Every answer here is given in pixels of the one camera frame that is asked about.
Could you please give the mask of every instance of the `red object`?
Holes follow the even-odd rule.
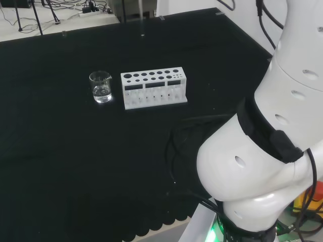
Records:
[[[316,184],[315,194],[313,200],[320,201],[323,199],[323,183],[320,181]]]

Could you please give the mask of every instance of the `green light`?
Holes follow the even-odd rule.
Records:
[[[216,231],[214,230],[214,228],[212,228],[208,232],[205,242],[215,242],[216,238],[217,238]]]
[[[218,217],[218,224],[219,224],[219,228],[221,230],[221,233],[224,234],[223,224],[222,224],[221,220],[219,219],[219,217]]]

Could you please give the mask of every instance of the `test tube rack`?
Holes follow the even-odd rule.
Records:
[[[121,73],[125,109],[187,102],[183,68]]]

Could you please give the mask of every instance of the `metal stand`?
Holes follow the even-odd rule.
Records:
[[[14,0],[14,5],[15,5],[15,9],[16,9],[16,14],[17,14],[17,20],[18,20],[18,24],[19,24],[19,32],[21,32],[22,31],[22,28],[21,28],[21,24],[20,24],[20,18],[19,18],[19,13],[18,13],[18,8],[17,8],[17,2],[16,2],[17,0]],[[48,3],[48,6],[49,6],[49,8],[50,8],[50,10],[51,10],[51,13],[52,13],[52,15],[53,15],[53,17],[54,17],[54,20],[55,20],[55,24],[60,24],[61,22],[60,22],[60,20],[58,19],[58,17],[56,16],[56,14],[54,13],[54,10],[52,9],[52,6],[51,6],[51,3],[50,3],[50,0],[46,0],[47,1],[47,3]],[[37,11],[36,11],[36,8],[35,8],[35,4],[34,4],[34,0],[32,0],[31,1],[31,4],[32,4],[32,8],[33,8],[33,10],[34,10],[34,13],[35,13],[35,17],[36,17],[36,21],[37,21],[37,25],[38,25],[38,27],[39,27],[39,32],[40,32],[40,35],[43,35],[42,34],[42,30],[41,30],[41,26],[40,26],[40,22],[39,22],[39,19],[38,19],[38,15],[37,15]],[[45,2],[44,2],[44,0],[41,0],[41,4],[43,5],[43,6],[45,6]]]
[[[19,32],[22,31],[22,28],[21,28],[21,24],[20,24],[20,18],[19,18],[19,13],[18,13],[18,8],[17,8],[17,0],[14,0],[14,5],[15,5],[15,9],[16,9],[16,14],[17,14],[17,20],[18,20],[18,25],[19,25]]]
[[[40,35],[43,35],[42,30],[41,30],[41,26],[40,26],[40,22],[39,22],[39,19],[38,19],[37,11],[36,11],[36,8],[35,8],[34,0],[31,0],[31,4],[32,4],[32,8],[34,9],[34,13],[35,13],[36,21],[37,21],[37,24],[38,24],[38,27],[39,27]]]
[[[51,7],[51,3],[50,3],[50,0],[46,0],[47,1],[47,4],[48,4],[48,6],[50,7],[50,10],[51,10],[51,13],[52,13],[52,15],[54,16],[54,20],[55,20],[55,24],[60,24],[60,20],[58,19],[58,17],[56,16],[56,14],[54,13],[54,10],[52,9],[52,7]]]

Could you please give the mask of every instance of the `screw hole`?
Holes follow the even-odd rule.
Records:
[[[318,79],[318,74],[316,74],[313,71],[303,70],[303,73],[304,73],[305,77],[310,79],[310,80],[317,80]]]
[[[305,100],[305,95],[301,92],[293,90],[292,95],[299,100]]]
[[[286,118],[284,118],[283,116],[275,114],[275,117],[278,120],[278,122],[280,122],[282,125],[287,125],[289,123],[288,120]]]
[[[237,215],[238,218],[242,219],[242,216],[239,213],[237,213],[236,211],[234,211],[234,213]]]
[[[239,156],[236,156],[235,159],[238,166],[240,166],[241,168],[244,168],[246,166],[246,163]]]

